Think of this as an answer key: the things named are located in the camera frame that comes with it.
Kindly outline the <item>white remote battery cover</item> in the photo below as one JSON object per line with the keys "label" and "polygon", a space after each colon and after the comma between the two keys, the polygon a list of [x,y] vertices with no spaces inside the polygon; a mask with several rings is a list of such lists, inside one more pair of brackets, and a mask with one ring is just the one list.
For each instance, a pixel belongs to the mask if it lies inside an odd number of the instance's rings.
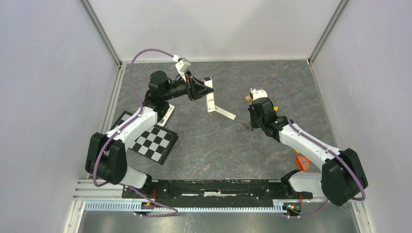
{"label": "white remote battery cover", "polygon": [[231,113],[231,112],[229,112],[225,109],[222,109],[221,107],[218,107],[218,106],[215,106],[215,112],[217,112],[217,113],[219,113],[219,114],[221,114],[221,115],[223,115],[223,116],[225,116],[225,117],[227,117],[231,120],[234,120],[236,118],[236,115],[234,115],[233,113]]}

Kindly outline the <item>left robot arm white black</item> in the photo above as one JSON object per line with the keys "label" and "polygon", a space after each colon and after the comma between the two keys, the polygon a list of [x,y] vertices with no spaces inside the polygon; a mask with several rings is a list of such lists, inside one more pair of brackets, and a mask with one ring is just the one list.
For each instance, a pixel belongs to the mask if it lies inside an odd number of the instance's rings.
{"label": "left robot arm white black", "polygon": [[141,198],[150,196],[153,185],[147,181],[149,176],[128,166],[126,151],[166,115],[169,100],[180,96],[198,100],[214,91],[189,71],[177,80],[164,71],[155,71],[150,75],[148,88],[141,106],[130,118],[106,133],[91,136],[85,170],[91,174],[95,186],[125,184],[134,187]]}

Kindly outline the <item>white black remote control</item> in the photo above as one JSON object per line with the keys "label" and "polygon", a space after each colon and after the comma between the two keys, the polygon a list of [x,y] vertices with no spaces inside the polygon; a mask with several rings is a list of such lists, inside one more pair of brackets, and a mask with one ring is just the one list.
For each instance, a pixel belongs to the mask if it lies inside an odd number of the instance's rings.
{"label": "white black remote control", "polygon": [[[213,82],[210,77],[204,78],[204,84],[210,88],[213,88]],[[207,111],[209,113],[214,112],[216,110],[213,91],[206,95],[206,105]]]}

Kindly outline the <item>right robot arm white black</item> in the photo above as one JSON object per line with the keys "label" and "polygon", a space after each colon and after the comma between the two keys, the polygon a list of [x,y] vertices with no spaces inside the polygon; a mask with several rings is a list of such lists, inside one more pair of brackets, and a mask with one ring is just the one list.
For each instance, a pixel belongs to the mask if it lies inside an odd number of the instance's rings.
{"label": "right robot arm white black", "polygon": [[262,129],[266,136],[296,149],[320,169],[320,173],[292,174],[281,184],[281,193],[287,198],[299,192],[319,194],[336,206],[349,200],[366,199],[368,180],[358,154],[328,145],[302,130],[286,116],[278,116],[268,97],[252,101],[248,106],[253,129]]}

